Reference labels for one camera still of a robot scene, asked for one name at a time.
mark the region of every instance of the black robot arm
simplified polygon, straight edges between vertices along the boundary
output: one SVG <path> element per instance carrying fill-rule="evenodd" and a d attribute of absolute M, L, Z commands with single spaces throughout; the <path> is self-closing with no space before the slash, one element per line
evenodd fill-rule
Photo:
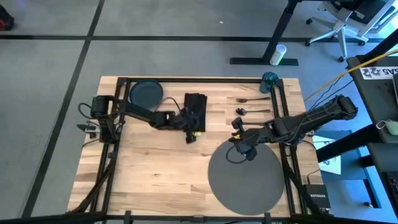
<path fill-rule="evenodd" d="M 108 114 L 110 101 L 116 104 L 117 109 L 114 114 Z M 193 130 L 198 120 L 189 113 L 189 108 L 182 109 L 180 114 L 175 114 L 174 111 L 153 112 L 127 101 L 117 100 L 113 96 L 96 96 L 93 98 L 90 115 L 99 122 L 100 142 L 113 144 L 119 141 L 114 119 L 121 114 L 148 122 L 156 129 L 184 131 L 187 134 L 185 138 L 187 143 L 196 141 Z"/>
<path fill-rule="evenodd" d="M 245 123 L 238 117 L 232 122 L 237 132 L 232 134 L 233 137 L 229 141 L 234 143 L 238 152 L 251 161 L 257 155 L 255 146 L 260 143 L 295 144 L 304 137 L 305 133 L 335 119 L 353 119 L 357 112 L 358 109 L 350 98 L 340 95 L 323 106 L 297 116 L 285 116 L 262 123 L 263 128 L 244 130 Z"/>

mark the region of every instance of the sticker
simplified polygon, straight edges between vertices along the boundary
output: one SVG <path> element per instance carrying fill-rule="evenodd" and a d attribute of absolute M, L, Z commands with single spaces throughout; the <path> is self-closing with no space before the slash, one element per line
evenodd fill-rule
<path fill-rule="evenodd" d="M 366 67 L 360 68 L 360 71 L 365 80 L 392 79 L 393 75 L 398 74 L 398 67 Z"/>

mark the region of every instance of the utensil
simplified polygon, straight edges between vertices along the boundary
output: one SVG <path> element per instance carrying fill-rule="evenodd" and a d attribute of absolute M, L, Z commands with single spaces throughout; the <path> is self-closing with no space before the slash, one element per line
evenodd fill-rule
<path fill-rule="evenodd" d="M 236 108 L 236 113 L 239 115 L 245 115 L 247 113 L 251 113 L 251 112 L 263 112 L 263 113 L 270 113 L 271 110 L 258 110 L 258 111 L 247 111 L 244 108 Z"/>
<path fill-rule="evenodd" d="M 245 103 L 245 102 L 247 102 L 247 101 L 249 101 L 249 100 L 270 100 L 270 99 L 271 99 L 271 97 L 263 97 L 263 98 L 257 98 L 257 99 L 237 98 L 236 101 L 237 101 L 238 103 Z"/>

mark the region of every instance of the desk foot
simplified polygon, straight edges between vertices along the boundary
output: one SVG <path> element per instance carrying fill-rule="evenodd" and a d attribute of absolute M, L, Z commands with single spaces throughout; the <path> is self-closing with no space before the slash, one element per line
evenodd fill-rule
<path fill-rule="evenodd" d="M 269 63 L 269 60 L 266 60 L 265 62 L 263 62 L 262 58 L 237 58 L 237 57 L 230 58 L 229 64 L 231 64 L 231 65 L 271 65 Z M 298 66 L 299 61 L 296 58 L 283 58 L 279 62 L 278 66 L 280 66 L 280 65 Z"/>

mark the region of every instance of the white paper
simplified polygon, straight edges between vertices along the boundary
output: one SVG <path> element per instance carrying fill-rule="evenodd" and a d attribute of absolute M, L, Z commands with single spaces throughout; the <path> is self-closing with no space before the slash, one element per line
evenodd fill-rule
<path fill-rule="evenodd" d="M 314 137 L 312 137 L 312 139 L 313 139 L 313 145 L 315 146 L 315 148 L 317 150 L 322 148 L 323 146 L 326 146 L 327 144 L 330 144 L 330 143 L 336 141 L 334 139 L 324 138 L 321 136 L 314 136 Z M 322 171 L 331 172 L 332 174 L 341 175 L 341 156 L 336 156 L 327 161 L 320 162 L 319 168 Z"/>
<path fill-rule="evenodd" d="M 398 67 L 366 67 L 359 70 L 365 80 L 392 79 L 393 75 L 398 74 Z"/>

